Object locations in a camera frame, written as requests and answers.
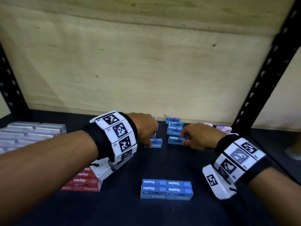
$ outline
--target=hand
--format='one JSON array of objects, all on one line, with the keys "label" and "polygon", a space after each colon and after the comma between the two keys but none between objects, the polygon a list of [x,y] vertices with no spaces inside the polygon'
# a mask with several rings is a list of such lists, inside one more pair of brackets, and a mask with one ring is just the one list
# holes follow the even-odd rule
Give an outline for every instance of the hand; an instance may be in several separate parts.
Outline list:
[{"label": "hand", "polygon": [[206,147],[215,148],[219,140],[227,136],[227,133],[213,128],[210,125],[197,123],[184,127],[181,136],[186,138],[186,140],[182,142],[183,146],[197,150],[205,150]]},{"label": "hand", "polygon": [[151,138],[153,138],[158,129],[158,122],[150,114],[128,113],[127,115],[137,127],[137,141],[150,148],[152,146]]}]

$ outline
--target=black table surface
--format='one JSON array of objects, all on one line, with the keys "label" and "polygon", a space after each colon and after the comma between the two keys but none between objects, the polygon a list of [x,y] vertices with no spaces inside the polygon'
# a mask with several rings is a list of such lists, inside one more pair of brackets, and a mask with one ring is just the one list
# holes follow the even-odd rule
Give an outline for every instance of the black table surface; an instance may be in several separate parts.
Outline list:
[{"label": "black table surface", "polygon": [[[66,124],[67,132],[73,132],[93,117],[31,110],[23,121]],[[15,120],[8,115],[0,119],[0,127]],[[214,151],[167,144],[166,130],[165,122],[159,122],[156,137],[163,139],[162,148],[140,146],[124,167],[104,180],[100,192],[58,191],[16,225],[276,225],[242,183],[237,183],[239,195],[217,199],[202,173],[216,159]],[[191,181],[194,196],[191,201],[140,199],[143,178]]]}]

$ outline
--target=forearm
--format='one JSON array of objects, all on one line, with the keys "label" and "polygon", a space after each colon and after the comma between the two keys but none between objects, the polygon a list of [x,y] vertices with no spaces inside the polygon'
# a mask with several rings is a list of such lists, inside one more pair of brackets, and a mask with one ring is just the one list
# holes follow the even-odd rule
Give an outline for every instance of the forearm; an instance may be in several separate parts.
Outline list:
[{"label": "forearm", "polygon": [[97,157],[97,147],[84,131],[64,134],[1,155],[0,222],[9,224],[29,211]]},{"label": "forearm", "polygon": [[301,187],[298,184],[270,167],[249,186],[280,225],[300,225]]}]

